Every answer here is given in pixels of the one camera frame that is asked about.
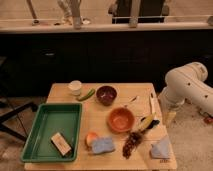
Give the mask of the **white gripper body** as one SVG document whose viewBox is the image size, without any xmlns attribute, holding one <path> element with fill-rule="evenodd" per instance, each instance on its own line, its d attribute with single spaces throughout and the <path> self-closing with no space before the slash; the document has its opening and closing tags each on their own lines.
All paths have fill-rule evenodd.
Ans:
<svg viewBox="0 0 213 171">
<path fill-rule="evenodd" d="M 177 105 L 168 100 L 163 93 L 159 95 L 159 102 L 162 110 L 163 124 L 169 126 L 176 116 Z"/>
</svg>

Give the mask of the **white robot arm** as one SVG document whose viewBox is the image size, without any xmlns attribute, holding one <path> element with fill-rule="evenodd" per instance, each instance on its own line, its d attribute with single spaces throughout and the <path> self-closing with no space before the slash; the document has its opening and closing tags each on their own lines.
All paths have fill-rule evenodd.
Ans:
<svg viewBox="0 0 213 171">
<path fill-rule="evenodd" d="M 164 125 L 171 123 L 185 100 L 213 117 L 213 88 L 204 83 L 207 77 L 207 68 L 200 62 L 188 63 L 167 72 L 166 86 L 158 96 Z"/>
</svg>

